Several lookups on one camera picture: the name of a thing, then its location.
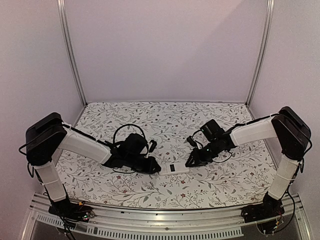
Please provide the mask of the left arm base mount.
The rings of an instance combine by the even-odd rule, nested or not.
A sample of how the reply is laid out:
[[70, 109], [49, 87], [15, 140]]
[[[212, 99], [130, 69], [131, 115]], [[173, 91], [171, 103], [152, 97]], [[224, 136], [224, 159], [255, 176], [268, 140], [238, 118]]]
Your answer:
[[68, 198], [52, 201], [48, 212], [72, 222], [88, 222], [95, 217], [93, 208], [86, 205], [85, 201], [73, 203]]

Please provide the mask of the white remote control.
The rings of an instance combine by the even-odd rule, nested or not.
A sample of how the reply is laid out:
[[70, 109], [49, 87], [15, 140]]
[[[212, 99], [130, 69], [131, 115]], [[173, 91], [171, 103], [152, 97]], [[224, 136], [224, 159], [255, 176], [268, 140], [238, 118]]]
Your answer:
[[184, 163], [167, 163], [161, 166], [161, 171], [159, 172], [160, 176], [166, 175], [179, 175], [189, 173], [190, 169], [185, 166]]

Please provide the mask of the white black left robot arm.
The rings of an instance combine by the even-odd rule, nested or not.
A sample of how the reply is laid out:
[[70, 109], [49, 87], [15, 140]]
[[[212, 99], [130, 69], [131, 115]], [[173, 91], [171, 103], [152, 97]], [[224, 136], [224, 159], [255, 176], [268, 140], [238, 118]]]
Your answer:
[[111, 141], [93, 137], [63, 121], [61, 115], [52, 112], [31, 125], [25, 132], [25, 143], [18, 151], [26, 157], [39, 177], [40, 184], [55, 203], [55, 209], [63, 216], [74, 213], [74, 205], [57, 172], [56, 153], [71, 153], [94, 161], [106, 168], [127, 167], [135, 173], [156, 174], [162, 168], [151, 156], [157, 143], [147, 141], [144, 132], [131, 133], [124, 140]]

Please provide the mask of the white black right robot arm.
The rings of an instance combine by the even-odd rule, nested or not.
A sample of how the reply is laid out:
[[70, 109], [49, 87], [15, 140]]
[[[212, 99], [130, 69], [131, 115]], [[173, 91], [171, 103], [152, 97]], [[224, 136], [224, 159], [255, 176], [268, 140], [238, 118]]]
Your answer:
[[258, 208], [262, 218], [269, 218], [278, 210], [276, 201], [280, 201], [287, 193], [298, 171], [304, 170], [305, 155], [313, 147], [310, 127], [289, 106], [249, 122], [237, 123], [227, 130], [211, 119], [199, 128], [199, 132], [205, 136], [208, 144], [198, 147], [193, 136], [187, 138], [187, 142], [193, 146], [185, 163], [187, 168], [205, 166], [222, 152], [257, 141], [264, 141], [274, 158], [276, 155], [271, 142], [278, 144], [281, 157], [274, 160], [276, 175], [265, 194], [268, 200]]

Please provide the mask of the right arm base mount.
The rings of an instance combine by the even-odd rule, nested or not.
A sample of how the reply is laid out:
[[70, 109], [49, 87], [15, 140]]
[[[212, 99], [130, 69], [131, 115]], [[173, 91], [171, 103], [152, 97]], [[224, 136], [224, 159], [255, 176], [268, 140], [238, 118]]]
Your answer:
[[276, 203], [260, 203], [250, 204], [241, 209], [241, 217], [245, 223], [256, 222], [276, 216], [280, 216], [285, 213], [284, 207], [281, 202]]

